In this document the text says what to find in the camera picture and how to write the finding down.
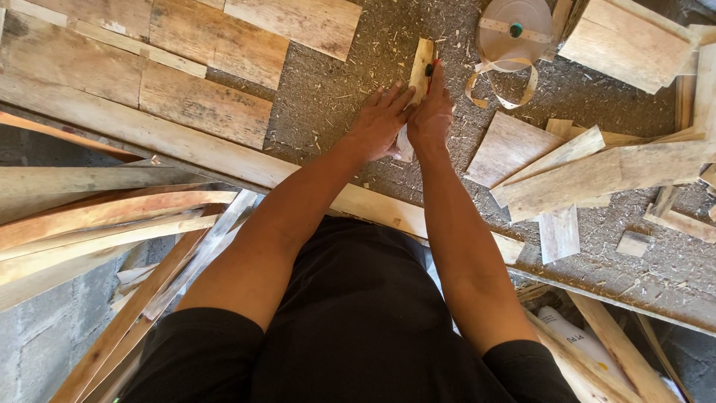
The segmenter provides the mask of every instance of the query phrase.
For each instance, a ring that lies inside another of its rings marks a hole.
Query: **left hand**
[[[366,162],[397,153],[394,143],[398,131],[415,109],[413,105],[405,108],[415,94],[415,87],[408,88],[398,97],[401,85],[400,81],[395,82],[385,95],[383,87],[378,87],[358,112],[350,132],[343,137],[344,141],[353,143],[352,147]]]

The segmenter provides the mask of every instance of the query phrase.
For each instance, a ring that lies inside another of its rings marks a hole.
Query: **person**
[[[578,401],[453,170],[444,71],[417,108],[414,88],[379,87],[348,134],[266,196],[147,337],[121,403]],[[422,245],[324,217],[405,123],[444,300]]]

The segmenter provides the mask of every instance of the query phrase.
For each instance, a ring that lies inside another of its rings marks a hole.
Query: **hand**
[[[453,102],[445,88],[445,65],[435,63],[430,94],[426,95],[407,122],[407,138],[418,159],[426,151],[447,149],[448,131],[453,124]]]
[[[385,95],[383,87],[378,87],[358,112],[358,118],[353,122],[350,132],[342,139],[343,142],[350,142],[351,147],[360,153],[365,162],[398,152],[394,146],[395,138],[413,111],[413,106],[407,109],[405,106],[415,94],[415,87],[410,87],[398,97],[401,85],[400,81],[395,82]]]

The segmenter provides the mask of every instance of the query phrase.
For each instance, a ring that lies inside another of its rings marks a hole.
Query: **black shirt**
[[[578,401],[539,343],[477,357],[421,248],[391,228],[326,217],[265,335],[227,310],[172,313],[147,336],[120,401]]]

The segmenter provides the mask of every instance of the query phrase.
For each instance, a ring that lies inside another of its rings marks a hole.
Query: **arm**
[[[425,223],[445,302],[460,333],[482,356],[505,341],[539,340],[500,250],[450,162],[453,104],[444,74],[439,62],[430,94],[410,117],[407,134],[420,162]]]
[[[264,331],[291,277],[294,260],[338,193],[363,165],[394,152],[415,90],[400,82],[370,96],[352,129],[335,146],[281,182],[243,224],[234,241],[191,285],[177,310],[222,308]]]

